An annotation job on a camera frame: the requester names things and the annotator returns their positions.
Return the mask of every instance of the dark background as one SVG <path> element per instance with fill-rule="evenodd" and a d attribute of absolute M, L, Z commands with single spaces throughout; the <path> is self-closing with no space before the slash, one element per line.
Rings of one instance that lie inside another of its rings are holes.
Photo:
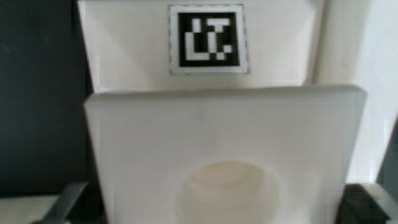
<path fill-rule="evenodd" d="M 76 1 L 0 0 L 0 196 L 96 184 Z M 398 128 L 378 182 L 398 201 Z"/>

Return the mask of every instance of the circular cutout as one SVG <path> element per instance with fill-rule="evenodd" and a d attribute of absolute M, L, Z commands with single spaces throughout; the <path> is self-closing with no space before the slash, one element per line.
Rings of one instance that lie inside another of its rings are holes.
<path fill-rule="evenodd" d="M 209 165 L 188 177 L 176 201 L 181 224 L 264 224 L 279 202 L 273 175 L 240 161 Z"/>

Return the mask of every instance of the qr-like code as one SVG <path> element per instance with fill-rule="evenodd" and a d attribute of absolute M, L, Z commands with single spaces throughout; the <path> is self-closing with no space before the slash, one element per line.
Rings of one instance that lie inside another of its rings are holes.
<path fill-rule="evenodd" d="M 245 74 L 247 65 L 243 6 L 170 6 L 172 74 Z"/>
<path fill-rule="evenodd" d="M 179 65 L 238 66 L 234 13 L 179 13 Z"/>

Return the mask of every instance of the white panel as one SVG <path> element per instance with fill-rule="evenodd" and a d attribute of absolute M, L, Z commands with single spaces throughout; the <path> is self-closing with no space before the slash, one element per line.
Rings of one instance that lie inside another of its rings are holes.
<path fill-rule="evenodd" d="M 368 103 L 348 182 L 373 183 L 398 115 L 398 1 L 327 4 L 314 84 L 355 84 Z"/>
<path fill-rule="evenodd" d="M 241 4 L 248 75 L 170 75 L 169 6 Z M 298 86 L 312 68 L 323 0 L 80 1 L 94 91 Z"/>
<path fill-rule="evenodd" d="M 264 173 L 266 224 L 334 223 L 362 103 L 352 87 L 94 95 L 85 109 L 110 224 L 176 224 L 183 183 L 229 161 Z M 257 181 L 247 184 L 243 196 Z M 195 189 L 186 197 L 217 200 Z"/>

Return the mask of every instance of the white wall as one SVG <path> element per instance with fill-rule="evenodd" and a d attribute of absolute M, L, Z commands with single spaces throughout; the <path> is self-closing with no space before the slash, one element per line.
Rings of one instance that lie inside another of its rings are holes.
<path fill-rule="evenodd" d="M 398 114 L 398 1 L 328 0 L 314 84 L 368 91 L 348 182 L 375 182 Z"/>

